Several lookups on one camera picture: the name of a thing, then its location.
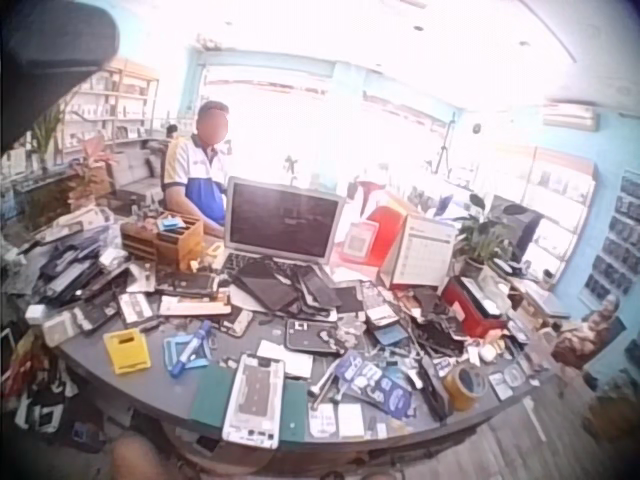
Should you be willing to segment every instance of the tape roll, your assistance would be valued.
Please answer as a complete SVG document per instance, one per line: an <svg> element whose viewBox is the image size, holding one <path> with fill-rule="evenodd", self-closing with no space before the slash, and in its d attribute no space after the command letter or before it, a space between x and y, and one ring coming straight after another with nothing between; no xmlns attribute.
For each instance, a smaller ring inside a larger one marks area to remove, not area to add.
<svg viewBox="0 0 640 480"><path fill-rule="evenodd" d="M463 412L485 394L487 377L476 368L458 365L445 377L443 385L451 397L453 408Z"/></svg>

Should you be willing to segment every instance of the computer monitor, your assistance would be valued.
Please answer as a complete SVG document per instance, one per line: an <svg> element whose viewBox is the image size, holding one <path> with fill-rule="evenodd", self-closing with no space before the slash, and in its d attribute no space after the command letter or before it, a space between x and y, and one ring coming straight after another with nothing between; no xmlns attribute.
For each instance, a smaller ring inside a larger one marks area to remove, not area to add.
<svg viewBox="0 0 640 480"><path fill-rule="evenodd" d="M512 260L521 262L544 216L530 208L522 215L509 216L502 213L504 207L515 203L500 195L494 195L489 207L489 216L501 220L512 227L508 238L516 247Z"/></svg>
<svg viewBox="0 0 640 480"><path fill-rule="evenodd" d="M232 177L225 246L248 253L328 263L345 199Z"/></svg>

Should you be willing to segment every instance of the red box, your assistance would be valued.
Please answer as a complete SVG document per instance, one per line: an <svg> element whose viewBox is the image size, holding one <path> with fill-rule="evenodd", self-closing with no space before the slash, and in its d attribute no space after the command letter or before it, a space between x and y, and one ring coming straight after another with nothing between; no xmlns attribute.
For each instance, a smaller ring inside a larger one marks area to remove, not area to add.
<svg viewBox="0 0 640 480"><path fill-rule="evenodd" d="M507 320L502 315L491 314L465 285L460 277L451 277L441 295L447 305L460 305L464 313L462 327L470 337L484 338L490 330L506 328Z"/></svg>

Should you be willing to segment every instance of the ceiling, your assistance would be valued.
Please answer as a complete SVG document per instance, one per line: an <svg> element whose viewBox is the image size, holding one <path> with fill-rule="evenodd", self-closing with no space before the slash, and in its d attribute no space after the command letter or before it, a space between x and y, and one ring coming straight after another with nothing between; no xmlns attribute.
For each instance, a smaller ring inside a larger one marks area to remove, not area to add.
<svg viewBox="0 0 640 480"><path fill-rule="evenodd" d="M468 110L557 100L640 114L640 19L631 1L118 3L158 28L182 25L174 33L188 41L201 33L222 48L363 65Z"/></svg>

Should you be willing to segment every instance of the yellow box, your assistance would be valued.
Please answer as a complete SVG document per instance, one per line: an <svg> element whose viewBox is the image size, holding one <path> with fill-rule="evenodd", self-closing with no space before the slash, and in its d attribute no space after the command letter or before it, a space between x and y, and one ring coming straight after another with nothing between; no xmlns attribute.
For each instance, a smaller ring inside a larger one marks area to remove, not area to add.
<svg viewBox="0 0 640 480"><path fill-rule="evenodd" d="M147 338L137 328L105 333L102 338L116 374L135 372L151 366Z"/></svg>

